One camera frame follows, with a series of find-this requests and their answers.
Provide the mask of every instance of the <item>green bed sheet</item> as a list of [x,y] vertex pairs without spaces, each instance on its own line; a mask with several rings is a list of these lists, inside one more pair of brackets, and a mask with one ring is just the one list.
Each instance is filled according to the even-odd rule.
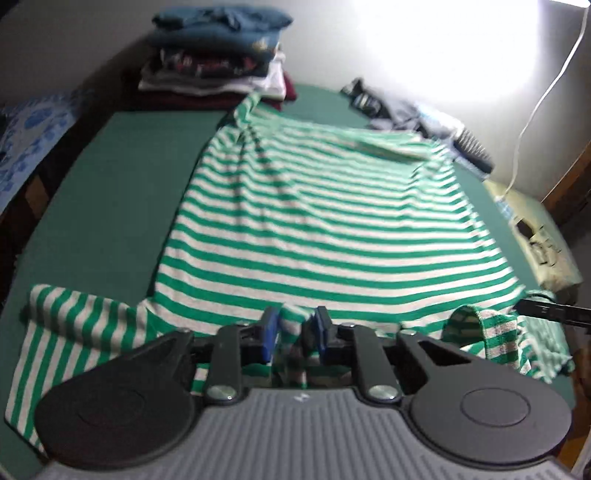
[[[343,127],[367,124],[338,93],[302,85],[297,90],[299,99],[284,109],[293,117]],[[117,113],[84,150],[31,237],[0,316],[3,414],[25,334],[22,309],[29,288],[48,283],[128,304],[142,300],[196,160],[224,115]],[[456,174],[519,279],[537,288],[484,186],[461,166],[456,166]],[[553,386],[574,407],[570,379],[559,376]],[[18,480],[41,468],[33,450],[3,421],[0,464]]]

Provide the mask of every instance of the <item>folded clothes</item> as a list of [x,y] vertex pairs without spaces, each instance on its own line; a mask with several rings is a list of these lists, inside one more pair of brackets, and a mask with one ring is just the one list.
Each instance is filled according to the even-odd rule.
[[[284,72],[285,101],[297,99],[296,89],[288,74]],[[140,111],[170,110],[232,110],[246,97],[243,93],[220,93],[202,97],[179,95],[172,92],[139,92],[137,90],[138,74],[126,72],[123,77],[124,88],[127,90],[128,109]],[[263,99],[264,103],[281,111],[282,102]]]
[[267,32],[288,27],[293,19],[276,8],[249,7],[172,7],[161,11],[152,20],[168,30],[203,24],[222,24],[235,31]]
[[267,7],[177,7],[154,17],[158,28],[147,40],[156,48],[181,47],[270,61],[281,29],[292,21],[289,15]]
[[156,59],[148,62],[142,69],[142,79],[138,90],[165,91],[183,95],[206,96],[224,92],[252,93],[258,92],[263,98],[273,100],[285,99],[285,80],[283,77],[283,60],[285,55],[277,52],[269,63],[269,72],[265,78],[241,77],[236,79],[199,79],[184,76],[163,69]]
[[268,62],[242,56],[195,54],[183,48],[162,48],[160,60],[166,70],[200,79],[266,77],[269,73]]

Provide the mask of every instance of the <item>striped shirt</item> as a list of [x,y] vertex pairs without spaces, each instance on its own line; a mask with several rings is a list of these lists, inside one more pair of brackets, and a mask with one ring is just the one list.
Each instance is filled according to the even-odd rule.
[[[35,447],[33,408],[52,385],[171,329],[214,335],[270,305],[281,309],[278,351],[273,366],[245,368],[250,384],[348,381],[294,344],[319,305],[335,323],[413,329],[546,381],[568,362],[559,326],[509,314],[524,287],[444,145],[296,121],[258,101],[239,105],[199,160],[152,297],[130,307],[32,289],[5,416]],[[206,375],[200,365],[196,393]]]

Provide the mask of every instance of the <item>white cable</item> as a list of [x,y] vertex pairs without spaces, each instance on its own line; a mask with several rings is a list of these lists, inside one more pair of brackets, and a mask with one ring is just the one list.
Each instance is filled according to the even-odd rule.
[[573,49],[570,51],[569,56],[566,57],[566,61],[564,62],[564,65],[562,65],[562,69],[560,70],[560,73],[554,79],[554,81],[550,84],[550,86],[548,87],[548,90],[546,90],[544,92],[544,94],[542,95],[542,97],[540,98],[538,103],[535,104],[535,107],[534,107],[533,111],[531,112],[530,118],[528,119],[527,123],[525,124],[525,127],[523,128],[523,130],[521,131],[519,136],[517,137],[517,143],[515,144],[515,151],[513,152],[513,176],[511,177],[511,182],[509,183],[509,186],[505,190],[505,193],[503,193],[503,195],[501,196],[501,199],[504,199],[506,197],[506,195],[509,193],[509,191],[511,191],[511,189],[513,188],[513,185],[515,184],[515,181],[517,179],[517,172],[519,170],[519,148],[521,147],[521,140],[523,140],[523,136],[525,134],[525,131],[529,127],[531,121],[534,119],[535,114],[538,112],[538,108],[540,108],[540,105],[542,104],[542,102],[546,99],[548,94],[552,91],[554,86],[562,78],[562,75],[564,75],[564,72],[566,72],[566,69],[569,67],[570,61],[573,59],[574,54],[576,53],[577,48],[579,48],[579,44],[581,43],[583,36],[585,35],[585,29],[587,28],[588,13],[589,13],[589,7],[585,8],[585,12],[583,14],[583,23],[581,25],[581,32],[579,33],[579,37],[577,38],[577,41],[574,43]]

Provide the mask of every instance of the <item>white folded clothes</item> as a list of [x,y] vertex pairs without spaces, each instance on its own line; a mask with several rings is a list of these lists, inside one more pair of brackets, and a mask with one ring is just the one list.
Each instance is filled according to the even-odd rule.
[[182,95],[206,96],[218,93],[258,92],[263,98],[285,99],[283,61],[285,54],[277,52],[269,64],[266,77],[242,77],[236,79],[197,79],[162,68],[154,70],[151,63],[142,69],[138,90],[144,92],[174,92]]

